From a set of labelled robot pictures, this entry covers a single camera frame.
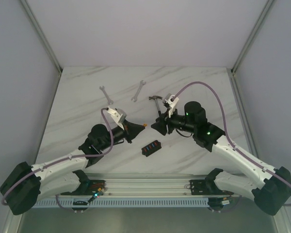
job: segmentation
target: cable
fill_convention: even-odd
[[[242,196],[239,196],[237,198],[237,200],[236,200],[236,203],[230,209],[228,209],[228,210],[214,210],[211,207],[208,207],[207,209],[211,210],[214,213],[228,213],[228,212],[230,212],[230,211],[232,211],[232,210],[235,209],[235,207],[238,205],[238,203],[241,200],[241,198],[242,198]]]
[[[256,165],[257,167],[261,168],[264,170],[264,167],[262,165],[260,165],[259,163],[257,163],[256,161],[252,160],[250,157],[248,157],[247,155],[245,155],[241,150],[239,150],[238,148],[235,148],[236,146],[233,144],[232,140],[230,139],[228,133],[227,133],[227,126],[226,126],[226,117],[225,117],[225,113],[224,113],[224,109],[223,109],[223,105],[220,101],[220,98],[218,96],[218,94],[214,91],[214,89],[209,86],[206,83],[200,82],[200,81],[196,81],[196,82],[192,82],[187,84],[184,88],[182,88],[178,93],[176,93],[176,95],[174,96],[173,100],[178,97],[186,88],[188,88],[189,86],[193,85],[193,84],[201,84],[205,87],[207,87],[210,91],[212,91],[212,93],[214,94],[214,96],[216,97],[219,105],[220,105],[220,109],[221,109],[221,113],[222,113],[222,118],[223,118],[223,125],[224,125],[224,131],[226,133],[226,138],[228,140],[228,142],[230,143],[230,145],[234,148],[235,151],[237,151],[240,155],[242,155],[245,159],[247,159],[248,161],[250,161],[251,163],[253,163],[254,165]],[[291,184],[289,182],[287,182],[286,180],[284,180],[283,178],[281,178],[280,176],[278,176],[277,174],[275,174],[274,172],[266,169],[266,172],[268,172],[269,174],[271,174],[272,176],[276,177],[277,179],[279,179],[281,182],[283,182],[285,185],[287,185],[289,188],[291,188]]]
[[[191,137],[191,136],[193,135],[193,134],[191,134],[190,136],[185,136],[185,135],[183,135],[182,133],[180,133],[179,130],[177,130],[177,129],[176,129],[176,132],[177,132],[180,136],[182,136],[182,137]]]
[[[102,108],[102,109],[100,110],[100,112],[101,112],[102,118],[104,119],[104,121],[105,121],[105,123],[106,123],[106,125],[107,125],[107,128],[108,128],[108,130],[109,130],[109,133],[110,133],[111,145],[110,145],[109,149],[108,149],[106,152],[102,153],[102,154],[80,154],[80,155],[73,155],[73,156],[71,156],[71,158],[100,157],[100,156],[104,156],[104,155],[108,154],[108,153],[112,150],[112,148],[113,148],[113,134],[112,134],[112,130],[111,130],[110,124],[108,123],[108,121],[107,121],[107,119],[106,119],[106,117],[105,117],[105,115],[104,115],[104,113],[103,113],[103,110],[108,110],[108,108]],[[43,169],[45,169],[45,168],[48,168],[48,167],[53,166],[53,165],[55,165],[55,164],[61,163],[61,162],[66,161],[66,160],[68,160],[68,159],[70,159],[70,158],[67,156],[67,157],[64,157],[64,158],[62,158],[62,159],[56,160],[56,161],[54,161],[54,162],[52,162],[52,163],[50,163],[50,164],[46,164],[45,166],[42,167],[42,169],[39,168],[39,169],[37,169],[37,170],[34,170],[34,171],[28,173],[26,176],[24,176],[24,177],[22,177],[21,179],[19,179],[19,180],[18,180],[14,185],[12,185],[12,187],[10,187],[9,190],[6,191],[6,193],[3,195],[2,199],[1,199],[1,203],[2,203],[2,205],[8,205],[8,204],[5,202],[6,197],[7,197],[7,196],[8,196],[8,195],[9,195],[9,194],[10,194],[10,193],[11,193],[11,192],[12,192],[12,191],[13,191],[13,190],[14,190],[14,189],[15,189],[15,188],[20,184],[20,183],[22,183],[25,179],[27,179],[28,177],[34,175],[35,173],[37,173],[37,172],[39,172],[39,171],[41,171],[41,170],[43,170]]]

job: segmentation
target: white wall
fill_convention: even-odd
[[[64,66],[230,67],[266,0],[27,0]]]
[[[275,3],[237,77],[260,156],[291,172],[291,0]]]
[[[0,186],[15,165],[34,161],[56,79],[20,3],[0,0]],[[7,213],[0,203],[0,232]]]

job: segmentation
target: marble table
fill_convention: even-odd
[[[131,101],[140,80],[146,81],[138,100]],[[99,86],[105,86],[114,104],[123,109],[127,120],[147,124],[132,144],[117,145],[96,165],[87,168],[91,173],[182,173],[205,175],[218,167],[239,172],[220,156],[200,148],[191,138],[176,132],[162,136],[150,125],[158,116],[155,102],[149,96],[177,93],[192,81],[203,81],[218,93],[226,112],[229,135],[248,149],[238,109],[226,68],[223,67],[65,67],[50,112],[37,163],[66,155],[81,145],[91,128],[104,123],[100,109],[107,101]],[[184,104],[195,100],[206,109],[208,120],[223,128],[219,105],[204,86],[189,87],[180,96],[178,111],[184,114]],[[162,149],[145,157],[141,148],[159,140]]]

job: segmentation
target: gray floor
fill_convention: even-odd
[[[99,208],[84,214],[32,209],[18,233],[276,233],[271,216],[241,200],[232,212],[205,208]]]

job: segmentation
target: marble surface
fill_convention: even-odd
[[[138,100],[131,101],[140,80],[146,81]],[[226,112],[229,135],[247,149],[240,116],[227,71],[223,67],[65,67],[47,127],[41,144],[37,163],[66,155],[81,145],[91,128],[103,123],[100,109],[108,106],[99,86],[105,86],[114,104],[112,108],[123,109],[126,119],[148,126],[132,144],[115,146],[96,165],[87,169],[93,173],[186,173],[208,174],[213,168],[238,172],[233,164],[220,156],[200,148],[191,138],[176,132],[163,136],[150,125],[158,116],[155,102],[149,96],[166,96],[177,93],[192,81],[203,81],[218,93]],[[180,96],[178,111],[184,114],[184,104],[195,100],[206,109],[208,120],[223,128],[219,105],[213,94],[204,86],[189,87]],[[145,157],[141,148],[159,140],[162,149]]]

